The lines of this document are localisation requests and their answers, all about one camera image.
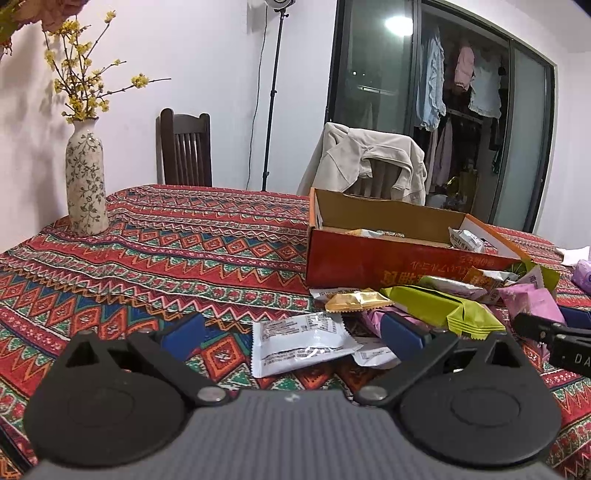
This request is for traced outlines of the pink snack bag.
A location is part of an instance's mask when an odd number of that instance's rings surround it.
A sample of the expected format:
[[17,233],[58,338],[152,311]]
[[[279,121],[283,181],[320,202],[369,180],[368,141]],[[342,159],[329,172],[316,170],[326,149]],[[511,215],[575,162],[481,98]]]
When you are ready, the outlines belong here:
[[497,290],[511,319],[524,313],[565,324],[565,319],[552,294],[534,284],[514,284]]

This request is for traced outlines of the green snack bag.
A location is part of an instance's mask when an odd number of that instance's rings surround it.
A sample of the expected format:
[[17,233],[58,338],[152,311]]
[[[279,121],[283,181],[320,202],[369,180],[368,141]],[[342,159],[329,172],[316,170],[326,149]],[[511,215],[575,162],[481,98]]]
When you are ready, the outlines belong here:
[[383,288],[380,293],[411,316],[458,336],[486,340],[490,333],[506,330],[487,307],[476,301],[418,285]]

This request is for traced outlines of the white pumpkin seed crisp packet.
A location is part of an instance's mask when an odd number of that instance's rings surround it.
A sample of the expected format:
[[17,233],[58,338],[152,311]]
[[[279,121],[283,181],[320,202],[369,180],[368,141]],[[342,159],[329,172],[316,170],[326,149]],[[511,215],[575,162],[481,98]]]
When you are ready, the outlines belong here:
[[359,351],[342,316],[315,312],[252,324],[250,371],[256,379],[307,368]]

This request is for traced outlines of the purple tissue pack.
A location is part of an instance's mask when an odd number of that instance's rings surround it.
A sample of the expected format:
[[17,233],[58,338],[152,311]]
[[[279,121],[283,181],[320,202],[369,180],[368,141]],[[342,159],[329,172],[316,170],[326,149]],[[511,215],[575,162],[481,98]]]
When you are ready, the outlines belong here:
[[587,295],[591,295],[591,261],[580,260],[574,267],[572,282]]

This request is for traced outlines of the white tissue paper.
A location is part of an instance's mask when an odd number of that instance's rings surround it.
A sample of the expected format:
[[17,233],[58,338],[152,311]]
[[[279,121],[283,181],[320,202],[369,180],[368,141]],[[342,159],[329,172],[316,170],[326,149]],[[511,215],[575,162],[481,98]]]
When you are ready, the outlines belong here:
[[567,267],[575,267],[580,261],[590,260],[590,246],[578,249],[565,249],[557,247],[555,251],[562,256],[561,264]]

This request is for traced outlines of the patterned red tablecloth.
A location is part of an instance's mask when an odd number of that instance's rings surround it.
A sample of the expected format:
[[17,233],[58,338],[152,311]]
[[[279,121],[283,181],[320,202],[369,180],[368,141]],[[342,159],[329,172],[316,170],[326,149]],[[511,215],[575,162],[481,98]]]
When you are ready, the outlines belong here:
[[22,416],[66,341],[84,328],[118,339],[199,312],[221,326],[232,359],[254,320],[311,307],[304,287],[308,199],[237,190],[143,186],[108,199],[110,225],[80,238],[67,220],[1,257],[1,474],[33,459]]

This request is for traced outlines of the orange cardboard snack box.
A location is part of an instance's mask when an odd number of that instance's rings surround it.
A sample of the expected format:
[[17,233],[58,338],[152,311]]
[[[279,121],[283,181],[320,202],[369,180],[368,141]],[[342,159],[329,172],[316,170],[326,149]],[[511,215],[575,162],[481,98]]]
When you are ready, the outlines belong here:
[[[481,238],[484,253],[455,249],[448,228]],[[552,268],[525,234],[486,224],[470,214],[314,189],[305,282],[308,287],[379,290],[413,284],[424,275],[461,280],[471,268]]]

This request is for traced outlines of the white silver packet in box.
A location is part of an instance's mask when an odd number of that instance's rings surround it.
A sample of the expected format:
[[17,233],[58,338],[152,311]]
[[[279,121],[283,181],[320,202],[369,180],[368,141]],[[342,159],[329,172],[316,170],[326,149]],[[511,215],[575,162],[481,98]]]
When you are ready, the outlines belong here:
[[467,229],[448,228],[450,244],[455,249],[484,253],[486,251],[484,241]]

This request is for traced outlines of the floral ceramic vase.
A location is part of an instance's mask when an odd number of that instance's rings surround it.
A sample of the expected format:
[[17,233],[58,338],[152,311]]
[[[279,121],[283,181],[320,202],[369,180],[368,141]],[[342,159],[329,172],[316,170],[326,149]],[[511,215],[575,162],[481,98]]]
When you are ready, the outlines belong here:
[[71,230],[78,236],[101,234],[109,226],[103,145],[96,119],[76,121],[65,151],[65,178]]

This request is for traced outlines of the dark wooden chair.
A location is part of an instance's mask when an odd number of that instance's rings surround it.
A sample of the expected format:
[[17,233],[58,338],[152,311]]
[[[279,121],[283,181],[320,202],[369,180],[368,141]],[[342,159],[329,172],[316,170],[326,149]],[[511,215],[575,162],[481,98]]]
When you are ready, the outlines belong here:
[[211,116],[165,108],[159,116],[159,135],[166,184],[212,186]]

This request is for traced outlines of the chair with beige jacket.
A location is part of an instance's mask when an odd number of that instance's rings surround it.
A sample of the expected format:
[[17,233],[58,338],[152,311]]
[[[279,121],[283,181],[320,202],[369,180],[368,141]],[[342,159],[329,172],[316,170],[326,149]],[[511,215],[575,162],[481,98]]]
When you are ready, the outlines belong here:
[[360,173],[356,182],[346,189],[346,194],[401,201],[405,198],[405,190],[399,184],[403,178],[401,167],[382,160],[370,160],[370,169]]

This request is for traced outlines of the beige jacket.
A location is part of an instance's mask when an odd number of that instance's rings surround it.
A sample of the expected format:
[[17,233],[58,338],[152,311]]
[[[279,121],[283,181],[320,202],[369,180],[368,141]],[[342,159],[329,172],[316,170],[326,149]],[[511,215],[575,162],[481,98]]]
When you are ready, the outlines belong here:
[[332,122],[322,129],[297,194],[307,196],[312,188],[344,193],[358,180],[372,178],[376,162],[399,170],[389,198],[426,203],[425,153],[411,137]]

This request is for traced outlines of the yellow flower branches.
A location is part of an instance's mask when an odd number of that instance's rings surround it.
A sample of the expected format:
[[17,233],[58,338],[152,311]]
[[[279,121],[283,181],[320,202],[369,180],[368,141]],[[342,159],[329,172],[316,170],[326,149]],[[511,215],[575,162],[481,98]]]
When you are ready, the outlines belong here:
[[109,111],[110,98],[114,95],[170,81],[170,78],[150,78],[138,73],[126,86],[116,89],[105,86],[104,74],[124,65],[125,61],[116,58],[97,67],[92,56],[116,16],[115,10],[106,12],[104,27],[93,41],[84,40],[90,25],[83,25],[77,16],[66,19],[55,32],[44,34],[44,59],[54,74],[52,90],[64,101],[61,116],[68,124],[97,120],[99,113]]

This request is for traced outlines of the pink hanging garment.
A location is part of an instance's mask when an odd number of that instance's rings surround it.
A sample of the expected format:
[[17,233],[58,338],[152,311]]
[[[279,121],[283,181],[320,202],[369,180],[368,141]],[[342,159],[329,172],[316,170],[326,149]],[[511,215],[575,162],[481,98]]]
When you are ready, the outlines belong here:
[[474,75],[475,54],[470,45],[463,45],[458,54],[455,73],[454,88],[457,92],[467,92],[470,89]]

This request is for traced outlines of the pink artificial roses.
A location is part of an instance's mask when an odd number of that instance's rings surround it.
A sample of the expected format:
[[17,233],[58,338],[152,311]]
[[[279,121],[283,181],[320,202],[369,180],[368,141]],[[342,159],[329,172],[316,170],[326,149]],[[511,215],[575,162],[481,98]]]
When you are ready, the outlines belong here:
[[2,0],[1,57],[12,52],[12,36],[23,26],[39,23],[44,32],[55,32],[87,3],[88,0]]

